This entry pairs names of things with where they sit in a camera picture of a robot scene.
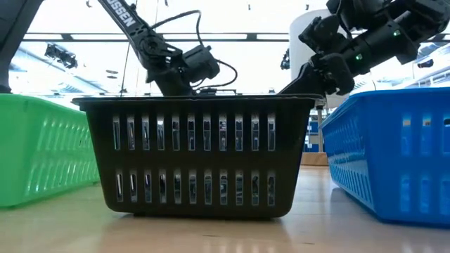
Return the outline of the blue plastic basket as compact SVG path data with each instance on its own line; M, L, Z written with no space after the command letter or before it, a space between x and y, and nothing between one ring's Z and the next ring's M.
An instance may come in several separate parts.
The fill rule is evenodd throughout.
M370 213L450 227L450 87L357 93L321 130L332 180Z

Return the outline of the black plastic basket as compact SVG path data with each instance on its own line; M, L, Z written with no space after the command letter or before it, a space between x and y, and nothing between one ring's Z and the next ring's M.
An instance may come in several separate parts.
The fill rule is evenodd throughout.
M151 216L277 218L292 205L319 95L77 98L106 205Z

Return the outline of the black overhead crossbar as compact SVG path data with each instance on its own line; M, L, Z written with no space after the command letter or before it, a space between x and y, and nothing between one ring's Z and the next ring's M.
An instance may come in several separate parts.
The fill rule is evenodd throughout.
M196 33L162 33L166 41L170 42L193 42L198 40ZM288 33L202 33L203 41L215 42L289 42ZM118 33L27 33L23 41L61 41L61 42L123 42L127 41L124 34Z

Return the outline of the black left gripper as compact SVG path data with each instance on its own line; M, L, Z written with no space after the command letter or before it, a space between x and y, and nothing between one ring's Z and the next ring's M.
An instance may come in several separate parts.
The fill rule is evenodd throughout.
M147 70L146 82L155 82L163 96L190 96L191 85L183 79L179 69Z

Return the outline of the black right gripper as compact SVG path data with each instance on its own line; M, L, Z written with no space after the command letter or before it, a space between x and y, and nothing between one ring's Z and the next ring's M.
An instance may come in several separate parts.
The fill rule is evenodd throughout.
M309 47L315 54L280 94L345 95L354 88L354 78L382 62L382 40L364 34L347 39L341 34L312 36Z

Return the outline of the small black background stand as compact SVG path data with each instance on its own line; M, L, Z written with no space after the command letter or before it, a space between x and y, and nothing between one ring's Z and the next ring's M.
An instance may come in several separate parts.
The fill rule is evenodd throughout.
M200 96L234 96L237 94L235 89L219 89L217 87L202 87L195 92Z

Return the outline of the green plastic basket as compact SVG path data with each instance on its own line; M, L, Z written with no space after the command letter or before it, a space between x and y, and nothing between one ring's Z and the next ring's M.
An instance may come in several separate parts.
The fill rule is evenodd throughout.
M0 209L99 181L84 112L0 94Z

